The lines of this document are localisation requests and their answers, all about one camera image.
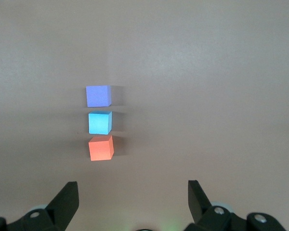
blue cube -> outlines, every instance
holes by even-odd
[[[108,107],[111,105],[111,89],[106,86],[87,86],[88,107]]]
[[[89,113],[89,133],[108,135],[111,131],[112,112],[93,111]]]

screw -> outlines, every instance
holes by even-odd
[[[39,216],[39,212],[34,212],[30,215],[31,218],[36,218]]]
[[[255,216],[255,219],[258,221],[258,222],[261,222],[261,223],[266,223],[266,219],[264,216],[260,215],[260,214],[256,214]]]
[[[214,211],[215,211],[217,214],[220,214],[220,215],[222,215],[222,214],[225,213],[224,210],[223,210],[222,208],[220,208],[220,207],[216,207],[216,208],[214,209]]]

red-orange block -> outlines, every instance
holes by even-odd
[[[95,136],[89,141],[90,157],[95,160],[111,160],[114,154],[112,136]]]

cube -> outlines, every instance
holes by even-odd
[[[90,157],[92,161],[111,160],[114,154],[112,136],[95,136],[89,141]]]
[[[87,86],[88,107],[108,107],[111,105],[111,89],[106,86]]]
[[[112,112],[92,111],[89,113],[89,133],[108,135],[112,127]]]

gray floor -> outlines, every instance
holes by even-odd
[[[104,84],[115,154],[91,162]],[[76,180],[68,231],[181,231],[195,179],[289,230],[289,0],[0,0],[0,216]]]

